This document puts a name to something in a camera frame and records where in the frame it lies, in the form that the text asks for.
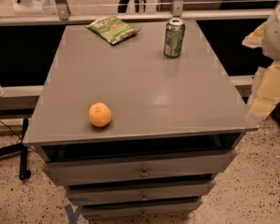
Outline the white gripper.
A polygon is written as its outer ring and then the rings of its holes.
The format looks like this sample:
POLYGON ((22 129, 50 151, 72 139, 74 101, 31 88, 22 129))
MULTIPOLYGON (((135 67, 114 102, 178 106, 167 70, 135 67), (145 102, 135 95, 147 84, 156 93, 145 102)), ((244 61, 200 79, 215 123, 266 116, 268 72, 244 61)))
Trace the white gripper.
POLYGON ((257 119, 266 119, 280 103, 280 3, 268 20, 247 35, 245 47, 261 48, 265 56, 274 62, 264 70, 248 114, 257 119))

